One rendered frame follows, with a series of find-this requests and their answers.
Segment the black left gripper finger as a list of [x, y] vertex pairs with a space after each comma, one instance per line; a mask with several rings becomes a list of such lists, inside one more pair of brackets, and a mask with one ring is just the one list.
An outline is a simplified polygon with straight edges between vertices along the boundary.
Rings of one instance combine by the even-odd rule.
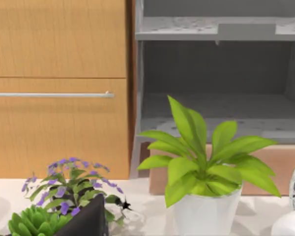
[[53, 236], [109, 236], [104, 195], [96, 195]]

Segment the purple flower plant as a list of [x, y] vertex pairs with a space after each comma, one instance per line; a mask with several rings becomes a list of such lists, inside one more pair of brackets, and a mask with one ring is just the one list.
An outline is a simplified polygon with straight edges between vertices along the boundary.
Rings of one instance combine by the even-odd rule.
[[37, 177], [33, 174], [27, 178], [21, 188], [26, 195], [30, 193], [28, 199], [33, 201], [36, 196], [43, 191], [37, 206], [43, 206], [47, 200], [54, 203], [52, 211], [61, 215], [76, 215], [85, 207], [95, 196], [101, 194], [104, 196], [104, 203], [116, 205], [120, 209], [121, 216], [115, 215], [105, 209], [105, 216], [108, 222], [115, 222], [122, 225], [127, 218], [125, 211], [132, 211], [131, 204], [122, 200], [115, 194], [107, 194], [103, 186], [118, 191], [123, 194], [124, 191], [114, 182], [108, 180], [100, 173], [103, 169], [109, 173], [110, 169], [98, 162], [85, 161], [76, 157], [61, 159], [51, 163], [47, 167], [47, 176], [39, 184], [36, 184]]

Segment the green succulent plant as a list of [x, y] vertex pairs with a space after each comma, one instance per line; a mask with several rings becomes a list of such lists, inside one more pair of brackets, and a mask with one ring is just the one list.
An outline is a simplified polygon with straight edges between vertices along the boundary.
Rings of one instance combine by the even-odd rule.
[[8, 228], [11, 236], [55, 236], [72, 218], [32, 205], [19, 214], [14, 212]]

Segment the green plant in white pot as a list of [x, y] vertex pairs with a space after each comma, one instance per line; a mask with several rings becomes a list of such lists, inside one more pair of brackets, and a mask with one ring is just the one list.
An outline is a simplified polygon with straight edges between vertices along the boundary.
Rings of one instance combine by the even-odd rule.
[[165, 204], [173, 210], [179, 236], [229, 235], [245, 182], [280, 197], [274, 171], [253, 155], [275, 145], [274, 140], [236, 137], [237, 123], [229, 120], [216, 126], [207, 153], [204, 118], [171, 96], [168, 101], [179, 136], [142, 131], [141, 136], [153, 140], [149, 148], [159, 153], [146, 158], [138, 170], [167, 169]]

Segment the wooden cupboard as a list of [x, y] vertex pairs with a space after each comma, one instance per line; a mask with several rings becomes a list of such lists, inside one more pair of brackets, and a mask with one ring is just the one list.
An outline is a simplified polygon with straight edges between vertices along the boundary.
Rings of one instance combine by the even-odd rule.
[[[126, 25], [126, 76], [127, 81], [127, 107], [128, 107], [128, 154], [129, 162], [131, 159], [132, 138], [133, 138], [133, 32], [132, 32], [132, 0], [125, 0], [125, 25]], [[31, 77], [0, 77], [0, 78], [21, 78], [21, 79], [35, 79]], [[38, 78], [38, 79], [97, 79], [97, 78]]]

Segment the plain wooden drawer front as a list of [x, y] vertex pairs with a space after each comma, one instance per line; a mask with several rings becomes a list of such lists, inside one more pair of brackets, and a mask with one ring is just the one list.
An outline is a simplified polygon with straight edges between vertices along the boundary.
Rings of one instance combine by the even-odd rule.
[[0, 77], [124, 78], [125, 0], [0, 0]]

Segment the grey cabinet with dark inside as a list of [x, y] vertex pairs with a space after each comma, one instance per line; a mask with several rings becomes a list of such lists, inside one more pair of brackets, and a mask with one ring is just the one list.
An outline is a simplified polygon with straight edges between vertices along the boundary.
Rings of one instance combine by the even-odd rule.
[[[295, 18], [295, 0], [133, 0], [144, 17]], [[295, 119], [295, 41], [136, 41], [138, 177], [142, 118], [172, 118], [168, 95], [198, 111], [207, 134], [225, 120]]]

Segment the white rounded object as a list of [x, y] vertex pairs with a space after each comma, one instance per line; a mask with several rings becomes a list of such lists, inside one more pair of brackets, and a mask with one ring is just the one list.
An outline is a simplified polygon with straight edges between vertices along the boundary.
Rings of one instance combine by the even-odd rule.
[[271, 236], [295, 236], [295, 210], [276, 220], [271, 228]]

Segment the grey pierced shelf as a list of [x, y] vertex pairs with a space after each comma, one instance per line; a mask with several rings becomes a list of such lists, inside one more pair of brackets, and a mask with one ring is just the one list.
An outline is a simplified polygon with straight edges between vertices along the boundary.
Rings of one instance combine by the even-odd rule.
[[140, 41], [295, 41], [295, 18], [144, 17]]

